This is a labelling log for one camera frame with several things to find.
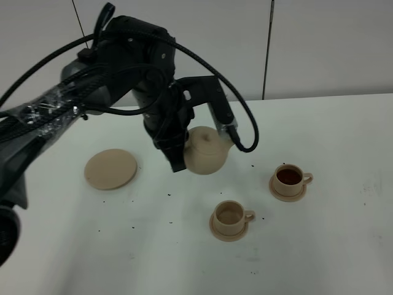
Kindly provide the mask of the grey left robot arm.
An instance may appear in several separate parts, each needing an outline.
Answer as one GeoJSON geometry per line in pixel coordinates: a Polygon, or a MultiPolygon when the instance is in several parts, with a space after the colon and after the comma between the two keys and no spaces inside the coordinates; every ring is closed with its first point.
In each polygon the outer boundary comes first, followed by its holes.
{"type": "Polygon", "coordinates": [[[134,115],[173,171],[185,168],[189,111],[174,80],[174,54],[183,50],[167,30],[132,17],[97,19],[89,48],[64,67],[59,84],[26,104],[1,113],[1,261],[14,251],[26,208],[25,171],[78,118],[115,114],[128,92],[141,94],[134,115]]]}

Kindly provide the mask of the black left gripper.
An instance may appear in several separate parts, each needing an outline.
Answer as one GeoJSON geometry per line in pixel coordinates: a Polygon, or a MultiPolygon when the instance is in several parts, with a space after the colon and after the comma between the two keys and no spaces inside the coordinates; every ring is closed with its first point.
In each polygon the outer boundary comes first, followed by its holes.
{"type": "Polygon", "coordinates": [[[173,173],[186,169],[190,122],[174,80],[175,41],[166,29],[136,18],[98,18],[98,61],[107,63],[111,73],[98,111],[142,114],[148,135],[164,151],[173,173]]]}

